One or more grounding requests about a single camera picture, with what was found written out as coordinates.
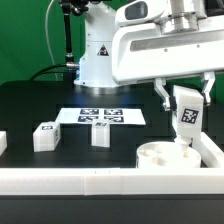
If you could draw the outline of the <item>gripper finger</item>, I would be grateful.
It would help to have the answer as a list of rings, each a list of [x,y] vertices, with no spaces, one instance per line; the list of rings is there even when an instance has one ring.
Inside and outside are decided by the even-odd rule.
[[[164,78],[156,78],[154,80],[154,90],[163,100],[163,108],[165,111],[169,111],[171,109],[170,106],[170,96],[165,89],[166,80]]]
[[[211,104],[210,91],[215,83],[215,72],[204,72],[201,75],[201,82],[204,84],[202,88],[202,96],[204,97],[204,105],[209,106]]]

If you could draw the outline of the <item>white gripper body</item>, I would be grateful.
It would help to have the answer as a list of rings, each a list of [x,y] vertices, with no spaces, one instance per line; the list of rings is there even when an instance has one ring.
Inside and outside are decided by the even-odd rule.
[[[204,0],[134,0],[115,15],[112,74],[118,84],[224,71],[224,14]]]

